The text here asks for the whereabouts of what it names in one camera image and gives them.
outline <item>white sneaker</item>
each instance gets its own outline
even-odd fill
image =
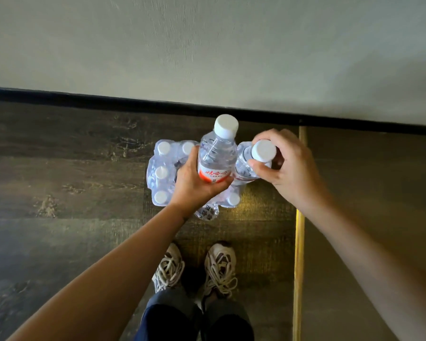
[[[155,293],[176,286],[182,277],[184,267],[185,263],[180,250],[174,243],[170,243],[158,269],[153,274]]]
[[[232,296],[232,290],[238,285],[235,277],[235,265],[237,258],[231,246],[224,246],[220,243],[214,244],[205,258],[205,280],[204,297],[211,294],[212,289],[225,298]]]

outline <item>gray wall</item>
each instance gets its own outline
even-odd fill
[[[426,124],[426,0],[0,0],[0,87]]]

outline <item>pants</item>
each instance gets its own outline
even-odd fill
[[[236,301],[218,299],[205,314],[183,288],[160,291],[147,304],[134,341],[253,341],[254,332],[243,306]]]

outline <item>hand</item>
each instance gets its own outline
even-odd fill
[[[287,129],[267,130],[256,135],[253,144],[262,139],[270,140],[278,148],[273,161],[280,169],[273,170],[254,159],[248,162],[254,172],[272,183],[284,199],[302,209],[307,204],[328,196],[311,151],[294,133]]]
[[[194,146],[186,164],[178,170],[175,191],[169,203],[177,206],[184,218],[190,217],[209,200],[227,189],[233,181],[232,177],[219,183],[207,183],[202,180],[197,172],[198,153],[199,146]]]

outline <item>bottle cap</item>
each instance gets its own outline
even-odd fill
[[[237,193],[230,193],[229,197],[227,198],[227,202],[231,206],[236,206],[240,203],[240,195]]]
[[[194,147],[194,144],[192,142],[186,141],[182,145],[182,151],[184,154],[189,155],[191,153],[191,149]]]
[[[170,143],[165,142],[165,141],[160,142],[158,144],[158,152],[159,152],[159,155],[167,155],[167,154],[169,154],[169,152],[170,152]]]
[[[214,123],[214,132],[222,139],[233,140],[239,129],[239,122],[231,115],[219,115]]]
[[[270,140],[259,140],[251,149],[253,159],[266,163],[276,156],[276,146]]]
[[[165,166],[159,166],[155,170],[155,176],[158,179],[164,179],[168,176],[169,170]]]
[[[167,201],[167,197],[168,197],[168,195],[165,191],[158,191],[155,194],[154,199],[155,199],[155,202],[157,204],[162,205],[163,203],[165,203]]]

